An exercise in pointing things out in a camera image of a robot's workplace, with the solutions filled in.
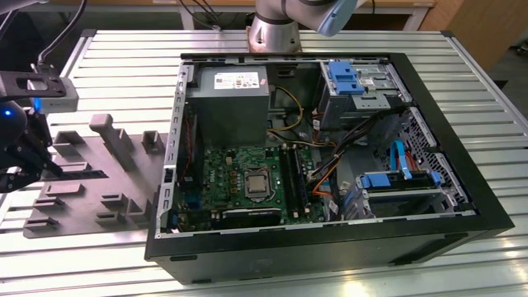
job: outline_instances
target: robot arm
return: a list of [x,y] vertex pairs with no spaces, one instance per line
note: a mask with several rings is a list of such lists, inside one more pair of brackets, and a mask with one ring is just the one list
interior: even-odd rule
[[257,0],[249,31],[252,51],[295,52],[300,49],[297,23],[324,36],[345,26],[356,7],[365,0]]
[[0,1],[0,15],[9,11],[24,8],[35,3],[47,3],[49,0],[1,0]]

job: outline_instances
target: power supply label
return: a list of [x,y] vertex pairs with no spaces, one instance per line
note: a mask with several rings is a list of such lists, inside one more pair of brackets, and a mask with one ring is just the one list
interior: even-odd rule
[[257,72],[225,72],[215,75],[215,89],[259,88]]

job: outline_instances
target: yellow wire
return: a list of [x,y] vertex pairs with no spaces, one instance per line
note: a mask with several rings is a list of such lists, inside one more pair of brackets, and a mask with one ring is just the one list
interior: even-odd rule
[[300,122],[303,120],[303,107],[300,106],[297,97],[295,97],[293,94],[289,93],[289,91],[285,88],[283,88],[283,87],[276,87],[276,88],[279,90],[281,90],[285,94],[288,94],[289,98],[293,99],[293,101],[296,102],[296,104],[299,106],[299,119],[297,119],[296,123],[293,125],[289,125],[288,127],[268,129],[268,131],[285,131],[285,130],[289,130],[289,129],[297,127],[297,125],[300,124]]

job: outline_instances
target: ram slot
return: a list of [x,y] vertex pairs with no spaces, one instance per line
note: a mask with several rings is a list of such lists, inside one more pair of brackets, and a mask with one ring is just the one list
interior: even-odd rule
[[300,209],[300,213],[308,215],[308,195],[307,195],[307,184],[304,182],[303,168],[300,163],[300,158],[296,149],[289,150],[289,162],[291,162],[291,177],[293,180],[293,190],[297,194],[297,207]]
[[280,175],[283,177],[283,187],[284,187],[284,198],[287,200],[287,210],[288,216],[291,218],[299,217],[299,207],[297,207],[297,193],[293,190],[293,178],[291,174],[291,161],[287,149],[280,150]]

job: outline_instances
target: aluminum extrusion table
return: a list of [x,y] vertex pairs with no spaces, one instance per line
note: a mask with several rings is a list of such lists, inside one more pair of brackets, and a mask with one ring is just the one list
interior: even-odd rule
[[[408,54],[516,228],[419,265],[184,287],[143,260],[145,230],[25,239],[37,183],[8,194],[0,206],[0,295],[525,296],[528,125],[457,40],[439,32],[343,32],[332,38],[303,32],[301,45],[307,52]],[[111,113],[129,134],[167,132],[180,53],[208,51],[247,51],[245,33],[99,31],[83,37],[64,69],[81,97],[79,111],[49,116],[52,135],[93,135],[96,113]]]

